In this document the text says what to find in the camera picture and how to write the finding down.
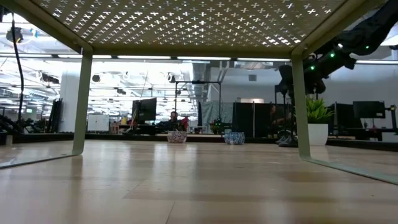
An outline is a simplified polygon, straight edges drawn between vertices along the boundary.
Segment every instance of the person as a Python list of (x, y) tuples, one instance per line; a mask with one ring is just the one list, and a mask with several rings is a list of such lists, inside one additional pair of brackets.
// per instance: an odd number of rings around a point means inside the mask
[[(281, 124), (284, 123), (285, 119), (284, 119), (284, 110), (283, 110), (283, 108), (277, 109), (276, 105), (272, 105), (269, 114), (270, 114), (270, 119), (271, 119), (273, 125), (275, 125), (275, 124), (276, 125), (281, 125)], [(286, 122), (288, 120), (290, 120), (291, 117), (292, 117), (292, 113), (288, 112), (286, 114)]]
[(185, 116), (184, 119), (181, 120), (181, 124), (184, 126), (184, 129), (187, 130), (188, 129), (188, 116)]
[(170, 113), (170, 122), (177, 122), (178, 114), (177, 112), (173, 111)]

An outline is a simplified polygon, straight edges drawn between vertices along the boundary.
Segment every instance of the flower pot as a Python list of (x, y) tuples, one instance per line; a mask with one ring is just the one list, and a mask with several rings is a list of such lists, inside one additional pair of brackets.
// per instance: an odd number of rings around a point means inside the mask
[(230, 132), (224, 135), (226, 144), (241, 145), (244, 144), (244, 133)]
[(324, 146), (328, 140), (328, 124), (308, 124), (310, 146)]
[(167, 140), (169, 143), (185, 143), (187, 140), (186, 131), (169, 131), (167, 134)]

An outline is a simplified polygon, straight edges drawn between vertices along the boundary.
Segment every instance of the potted plant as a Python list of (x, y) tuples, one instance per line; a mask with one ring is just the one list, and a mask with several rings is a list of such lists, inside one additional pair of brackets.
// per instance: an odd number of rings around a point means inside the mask
[(210, 129), (213, 134), (221, 134), (223, 131), (222, 122), (220, 119), (215, 119), (210, 123)]
[(311, 146), (324, 146), (328, 140), (328, 121), (333, 111), (325, 107), (323, 99), (307, 98), (308, 135)]

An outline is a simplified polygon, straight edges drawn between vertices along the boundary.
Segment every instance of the blue and white pot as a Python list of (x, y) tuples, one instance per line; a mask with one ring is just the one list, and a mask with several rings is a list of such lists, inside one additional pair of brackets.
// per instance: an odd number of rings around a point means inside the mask
[(242, 145), (244, 144), (244, 133), (230, 132), (224, 135), (226, 144)]
[(169, 131), (167, 134), (167, 140), (169, 143), (185, 143), (185, 141), (187, 141), (187, 132)]

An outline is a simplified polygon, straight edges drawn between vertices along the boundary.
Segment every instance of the white planter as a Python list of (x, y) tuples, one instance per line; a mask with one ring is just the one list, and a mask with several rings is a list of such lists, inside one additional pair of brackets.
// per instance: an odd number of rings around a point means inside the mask
[(324, 146), (328, 140), (328, 124), (308, 124), (311, 146)]

